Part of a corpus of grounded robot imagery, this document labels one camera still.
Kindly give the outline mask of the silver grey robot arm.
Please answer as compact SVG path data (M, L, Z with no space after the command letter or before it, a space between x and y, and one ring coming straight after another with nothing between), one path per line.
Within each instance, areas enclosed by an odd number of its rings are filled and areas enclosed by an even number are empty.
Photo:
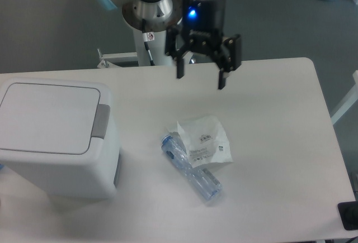
M224 34L226 0L98 0L120 8L132 29L139 66L176 67L182 78L193 54L207 56L219 69L218 87L242 62L239 34Z

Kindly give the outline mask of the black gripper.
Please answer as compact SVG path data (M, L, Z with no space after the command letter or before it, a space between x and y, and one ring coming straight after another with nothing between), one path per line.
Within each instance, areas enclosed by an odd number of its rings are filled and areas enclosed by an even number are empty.
M218 89L223 89L229 73L242 63L242 37L235 34L223 40L226 0L182 0L182 27L166 29L164 52L176 64L177 79L185 75L184 56L188 51L215 59L219 68ZM183 45L176 46L177 36Z

